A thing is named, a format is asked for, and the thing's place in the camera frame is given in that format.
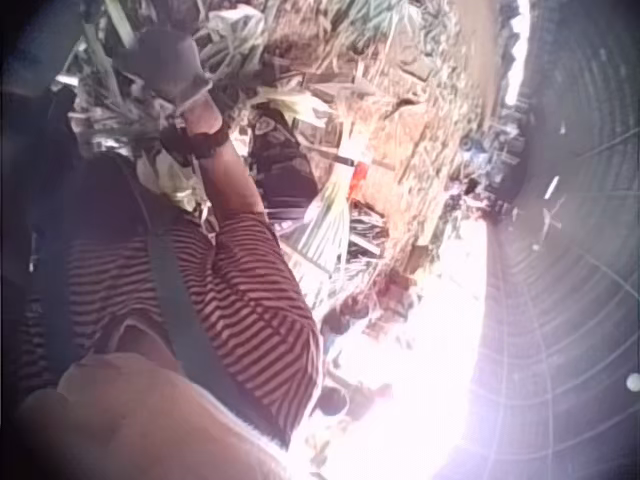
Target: leaf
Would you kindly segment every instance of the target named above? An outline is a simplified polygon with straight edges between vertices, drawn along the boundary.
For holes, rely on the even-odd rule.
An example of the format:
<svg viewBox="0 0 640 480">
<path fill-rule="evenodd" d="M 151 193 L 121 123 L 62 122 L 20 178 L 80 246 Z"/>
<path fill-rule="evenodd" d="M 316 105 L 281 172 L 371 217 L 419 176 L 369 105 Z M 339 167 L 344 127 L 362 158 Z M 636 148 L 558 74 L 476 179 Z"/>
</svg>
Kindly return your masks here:
<svg viewBox="0 0 640 480">
<path fill-rule="evenodd" d="M 111 18 L 111 22 L 120 36 L 120 40 L 122 40 L 122 44 L 125 48 L 131 48 L 135 43 L 135 35 L 120 2 L 118 0 L 104 0 L 104 4 L 107 7 L 109 18 Z"/>
</svg>

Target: black wristband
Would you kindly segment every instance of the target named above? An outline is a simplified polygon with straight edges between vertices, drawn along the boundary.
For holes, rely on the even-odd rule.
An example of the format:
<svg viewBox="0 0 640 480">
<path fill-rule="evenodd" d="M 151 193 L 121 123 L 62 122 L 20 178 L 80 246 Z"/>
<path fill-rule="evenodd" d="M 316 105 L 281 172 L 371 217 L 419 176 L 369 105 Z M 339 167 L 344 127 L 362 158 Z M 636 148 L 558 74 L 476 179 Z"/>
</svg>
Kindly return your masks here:
<svg viewBox="0 0 640 480">
<path fill-rule="evenodd" d="M 229 126 L 226 121 L 214 133 L 198 133 L 189 137 L 191 153 L 198 159 L 211 158 L 216 150 L 229 140 Z"/>
</svg>

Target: shoulder strap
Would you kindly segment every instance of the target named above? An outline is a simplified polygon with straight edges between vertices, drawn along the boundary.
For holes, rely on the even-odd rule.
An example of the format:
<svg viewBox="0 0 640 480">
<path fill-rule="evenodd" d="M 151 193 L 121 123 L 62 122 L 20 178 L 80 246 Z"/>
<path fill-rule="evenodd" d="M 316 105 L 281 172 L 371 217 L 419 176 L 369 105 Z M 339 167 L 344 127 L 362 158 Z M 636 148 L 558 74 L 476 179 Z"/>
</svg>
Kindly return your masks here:
<svg viewBox="0 0 640 480">
<path fill-rule="evenodd" d="M 150 233 L 147 247 L 160 311 L 178 361 L 190 380 L 207 390 L 237 417 L 283 447 L 288 436 L 267 421 L 270 412 L 249 398 L 222 363 L 189 298 L 167 233 Z"/>
</svg>

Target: produce pile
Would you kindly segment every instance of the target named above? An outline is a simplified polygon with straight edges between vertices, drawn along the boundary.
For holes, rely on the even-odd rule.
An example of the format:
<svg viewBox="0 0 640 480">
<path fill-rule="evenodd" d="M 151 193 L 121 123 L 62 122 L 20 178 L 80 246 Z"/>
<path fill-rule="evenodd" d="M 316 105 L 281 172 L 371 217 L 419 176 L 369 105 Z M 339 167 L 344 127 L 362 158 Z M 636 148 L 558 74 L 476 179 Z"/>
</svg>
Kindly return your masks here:
<svg viewBox="0 0 640 480">
<path fill-rule="evenodd" d="M 57 78 L 77 91 L 71 120 L 82 152 L 125 153 L 147 187 L 203 223 L 211 210 L 197 163 L 159 141 L 179 117 L 118 70 L 119 52 L 154 25 L 192 35 L 243 155 L 253 106 L 283 112 L 322 187 L 305 224 L 282 239 L 313 307 L 369 285 L 433 229 L 459 139 L 480 112 L 447 0 L 104 0 L 83 9 L 83 38 Z M 335 163 L 338 155 L 353 164 Z M 353 196 L 384 217 L 376 222 L 385 241 L 375 239 L 373 255 L 366 238 L 364 256 L 353 254 L 362 238 L 359 247 L 350 240 L 347 196 L 358 162 L 368 174 Z"/>
</svg>

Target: red object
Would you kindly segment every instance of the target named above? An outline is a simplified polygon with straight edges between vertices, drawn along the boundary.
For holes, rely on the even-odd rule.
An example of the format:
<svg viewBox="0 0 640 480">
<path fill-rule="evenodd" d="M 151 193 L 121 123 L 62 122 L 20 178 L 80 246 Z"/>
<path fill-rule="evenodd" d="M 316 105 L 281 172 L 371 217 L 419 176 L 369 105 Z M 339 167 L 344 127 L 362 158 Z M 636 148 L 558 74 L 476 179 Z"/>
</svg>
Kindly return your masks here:
<svg viewBox="0 0 640 480">
<path fill-rule="evenodd" d="M 353 172 L 353 176 L 351 177 L 351 184 L 349 184 L 349 194 L 347 195 L 348 199 L 355 198 L 362 191 L 362 186 L 364 185 L 364 181 L 367 179 L 367 174 L 369 173 L 369 165 L 363 162 L 358 162 L 356 164 L 356 168 Z"/>
</svg>

